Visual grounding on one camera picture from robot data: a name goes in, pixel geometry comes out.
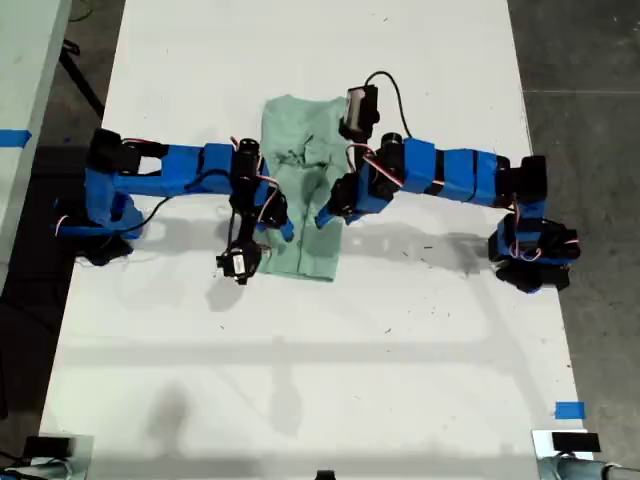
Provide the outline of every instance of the white tabletop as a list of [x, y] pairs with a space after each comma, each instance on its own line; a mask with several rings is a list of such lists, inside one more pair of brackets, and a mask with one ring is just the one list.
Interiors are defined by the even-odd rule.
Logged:
[[[104, 126], [259, 138], [265, 100], [380, 68], [419, 138], [530, 153], [504, 0], [129, 0]], [[377, 84], [374, 144], [401, 128]], [[246, 288], [214, 274], [229, 213], [175, 199], [128, 261], [76, 266], [41, 430], [94, 435], [92, 478], [533, 479], [531, 430], [581, 427], [553, 418], [576, 399], [557, 293], [485, 258], [503, 212], [399, 194], [343, 230], [333, 283]]]
[[22, 148], [0, 148], [0, 292], [29, 184], [71, 0], [0, 1], [0, 130], [28, 130]]

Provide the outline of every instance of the white surface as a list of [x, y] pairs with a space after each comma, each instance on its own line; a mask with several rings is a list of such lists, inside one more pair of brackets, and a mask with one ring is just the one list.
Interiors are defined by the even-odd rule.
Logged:
[[[533, 438], [533, 448], [536, 452], [536, 457], [555, 457], [559, 452], [553, 448], [553, 433], [554, 432], [567, 432], [567, 433], [587, 433], [584, 428], [570, 428], [570, 429], [556, 429], [556, 430], [534, 430], [531, 432]], [[582, 460], [593, 460], [593, 453], [591, 452], [574, 452], [576, 458]]]
[[0, 1], [0, 129], [33, 134], [24, 149], [0, 148], [0, 292], [70, 8], [71, 0]]
[[[502, 0], [129, 0], [104, 126], [258, 138], [268, 98], [379, 68], [414, 135], [529, 153]], [[401, 128], [377, 84], [374, 144]], [[478, 256], [502, 214], [398, 195], [343, 230], [335, 282], [241, 288], [212, 273], [227, 199], [173, 200], [128, 261], [76, 266], [42, 430], [95, 435], [92, 478], [537, 478], [531, 430], [581, 422], [553, 418], [576, 400], [557, 294]]]

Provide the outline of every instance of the green towel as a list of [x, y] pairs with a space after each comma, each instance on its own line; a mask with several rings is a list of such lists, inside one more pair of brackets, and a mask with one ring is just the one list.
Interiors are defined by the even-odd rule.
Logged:
[[348, 169], [347, 143], [338, 133], [345, 108], [342, 97], [314, 102], [290, 95], [265, 105], [260, 148], [287, 197], [295, 236], [286, 243], [277, 230], [256, 233], [256, 240], [270, 247], [259, 271], [325, 281], [335, 277], [342, 222], [318, 230], [315, 216]]

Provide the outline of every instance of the blue painter's tape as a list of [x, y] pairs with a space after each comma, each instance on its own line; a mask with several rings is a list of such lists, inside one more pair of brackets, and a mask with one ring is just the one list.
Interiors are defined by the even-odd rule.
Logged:
[[29, 130], [0, 130], [0, 147], [24, 148], [30, 138]]
[[556, 420], [584, 420], [584, 402], [556, 402]]

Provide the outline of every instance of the gray floor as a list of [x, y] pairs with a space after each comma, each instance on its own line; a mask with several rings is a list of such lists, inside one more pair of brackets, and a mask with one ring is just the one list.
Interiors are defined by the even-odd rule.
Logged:
[[[81, 13], [83, 5], [75, 3]], [[81, 69], [103, 99], [123, 4], [95, 0], [93, 15], [67, 30], [83, 49]], [[640, 127], [640, 2], [509, 4], [533, 147], [549, 161], [549, 216], [581, 235], [583, 256], [561, 303], [586, 423], [601, 434], [607, 460], [640, 467], [640, 385], [634, 375], [640, 367], [640, 299], [633, 288], [640, 274], [640, 251], [634, 249], [640, 231], [634, 214], [640, 205], [634, 141]], [[83, 151], [74, 146], [86, 145], [98, 125], [58, 69], [7, 280], [10, 298], [17, 305], [28, 298], [31, 307], [14, 309], [15, 318], [0, 323], [2, 355], [11, 366], [5, 366], [10, 415], [0, 421], [0, 448], [14, 453], [25, 435], [37, 432], [73, 265], [53, 245], [39, 242], [34, 252], [29, 239], [42, 238], [42, 222], [29, 212], [50, 205], [61, 182], [81, 185]], [[46, 325], [20, 321], [29, 313]]]
[[549, 215], [581, 236], [560, 300], [586, 424], [608, 460], [640, 467], [640, 2], [509, 5]]

